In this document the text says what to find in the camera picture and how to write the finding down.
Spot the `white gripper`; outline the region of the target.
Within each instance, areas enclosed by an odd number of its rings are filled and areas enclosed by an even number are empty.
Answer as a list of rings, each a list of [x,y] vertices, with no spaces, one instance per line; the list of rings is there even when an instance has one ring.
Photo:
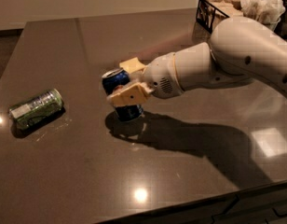
[[[145,69],[129,70],[129,77],[131,82],[118,85],[107,96],[113,107],[142,105],[151,94],[169,99],[184,92],[178,81],[174,52],[155,58]]]

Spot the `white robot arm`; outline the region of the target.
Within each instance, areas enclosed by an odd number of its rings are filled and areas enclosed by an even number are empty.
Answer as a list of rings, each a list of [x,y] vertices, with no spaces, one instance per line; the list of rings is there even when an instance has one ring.
[[[287,42],[246,17],[221,21],[207,42],[155,58],[119,65],[130,82],[107,96],[114,107],[141,105],[150,96],[169,99],[193,89],[242,86],[256,79],[287,98]]]

